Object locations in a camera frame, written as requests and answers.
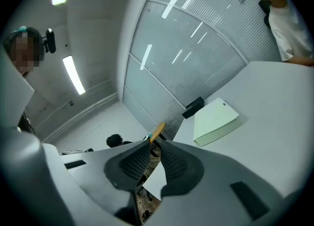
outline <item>ceiling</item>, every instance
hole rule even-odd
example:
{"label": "ceiling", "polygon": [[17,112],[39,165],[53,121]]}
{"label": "ceiling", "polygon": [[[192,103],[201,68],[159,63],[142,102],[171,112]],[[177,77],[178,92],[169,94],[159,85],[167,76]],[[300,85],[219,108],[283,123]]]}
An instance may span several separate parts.
{"label": "ceiling", "polygon": [[[128,0],[24,0],[8,22],[4,34],[20,26],[35,27],[42,35],[51,28],[56,52],[47,53],[27,81],[34,88],[26,115],[36,135],[44,139],[53,130],[94,103],[116,92],[111,83]],[[86,91],[79,96],[62,59],[72,55]],[[68,102],[75,104],[69,107]]]}

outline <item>dark hair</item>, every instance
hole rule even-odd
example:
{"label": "dark hair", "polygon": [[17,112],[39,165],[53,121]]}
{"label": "dark hair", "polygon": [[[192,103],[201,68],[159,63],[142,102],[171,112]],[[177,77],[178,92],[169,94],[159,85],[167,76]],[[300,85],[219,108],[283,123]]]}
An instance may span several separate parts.
{"label": "dark hair", "polygon": [[[23,32],[25,32],[25,31],[19,31],[19,30],[14,31],[5,39],[3,45],[4,45],[5,51],[7,52],[7,54],[9,56],[11,53],[11,46],[12,46],[13,42],[16,40],[17,37],[22,37]],[[34,65],[38,66],[39,62],[44,60],[44,56],[45,56],[43,38],[42,38],[40,32],[33,27],[27,27],[26,32],[27,32],[27,37],[33,38],[33,44],[34,44],[33,61],[34,61]]]}
{"label": "dark hair", "polygon": [[107,138],[107,145],[109,147],[116,147],[122,144],[123,144],[123,139],[119,134],[114,134]]}

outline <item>white t-shirt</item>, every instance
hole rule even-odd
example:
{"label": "white t-shirt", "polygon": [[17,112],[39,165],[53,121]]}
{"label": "white t-shirt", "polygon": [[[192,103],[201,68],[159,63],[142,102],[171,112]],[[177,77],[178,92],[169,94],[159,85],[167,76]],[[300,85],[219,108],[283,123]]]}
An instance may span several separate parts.
{"label": "white t-shirt", "polygon": [[284,8],[270,7],[269,24],[276,38],[281,60],[313,57],[312,36],[296,7],[290,0]]}

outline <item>person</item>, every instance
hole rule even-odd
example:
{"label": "person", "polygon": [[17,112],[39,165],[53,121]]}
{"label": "person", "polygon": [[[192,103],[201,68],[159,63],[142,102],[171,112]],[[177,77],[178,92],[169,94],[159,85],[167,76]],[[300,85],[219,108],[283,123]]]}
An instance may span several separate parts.
{"label": "person", "polygon": [[[43,39],[40,32],[33,27],[22,26],[11,32],[4,40],[3,46],[10,60],[24,78],[35,66],[39,66],[40,61],[44,60]],[[21,131],[35,134],[25,113],[20,119],[18,128]]]}
{"label": "person", "polygon": [[132,143],[130,141],[123,141],[122,137],[119,134],[111,135],[107,138],[106,142],[109,147],[116,147]]}
{"label": "person", "polygon": [[314,66],[313,39],[291,0],[271,2],[269,24],[283,62]]}

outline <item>light green folder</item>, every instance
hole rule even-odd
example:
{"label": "light green folder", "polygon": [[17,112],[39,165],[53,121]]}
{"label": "light green folder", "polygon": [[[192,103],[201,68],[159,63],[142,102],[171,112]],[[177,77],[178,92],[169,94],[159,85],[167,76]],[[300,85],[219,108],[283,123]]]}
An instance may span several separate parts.
{"label": "light green folder", "polygon": [[194,115],[194,142],[209,144],[242,125],[239,114],[217,98]]}

